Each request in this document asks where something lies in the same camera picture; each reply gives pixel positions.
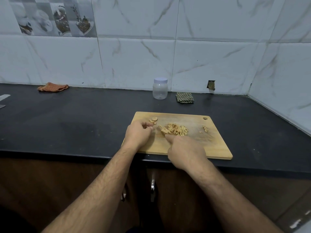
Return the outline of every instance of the wooden cutting board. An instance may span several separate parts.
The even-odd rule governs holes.
[[[136,112],[132,122],[140,119],[148,121],[152,117],[158,118],[157,124],[153,126],[155,129],[153,129],[149,140],[140,148],[138,153],[167,155],[170,144],[158,128],[158,125],[164,127],[168,123],[176,123],[184,125],[189,130],[188,136],[203,145],[208,158],[232,159],[229,148],[209,116]],[[208,128],[207,133],[204,131],[203,125]]]

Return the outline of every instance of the white lid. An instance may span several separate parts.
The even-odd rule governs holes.
[[[165,84],[167,83],[167,78],[155,78],[154,83],[158,83],[158,84]]]

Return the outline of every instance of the folded cloth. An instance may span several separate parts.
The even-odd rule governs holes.
[[[190,92],[177,92],[176,94],[177,102],[179,103],[193,103],[193,97]]]
[[[68,85],[57,85],[48,82],[45,86],[38,87],[38,90],[42,92],[61,92],[67,89],[68,87],[69,87]]]

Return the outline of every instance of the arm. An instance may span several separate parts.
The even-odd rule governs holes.
[[[198,142],[189,137],[165,137],[171,143],[170,161],[204,191],[227,233],[282,232],[225,179]]]
[[[152,126],[152,123],[142,121],[129,125],[120,150],[85,191],[43,232],[107,232],[133,157],[147,142]]]

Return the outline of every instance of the orange cloth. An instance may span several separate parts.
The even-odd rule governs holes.
[[[68,87],[69,87],[68,85],[57,85],[48,82],[45,86],[38,87],[38,90],[42,92],[61,92],[67,89]]]

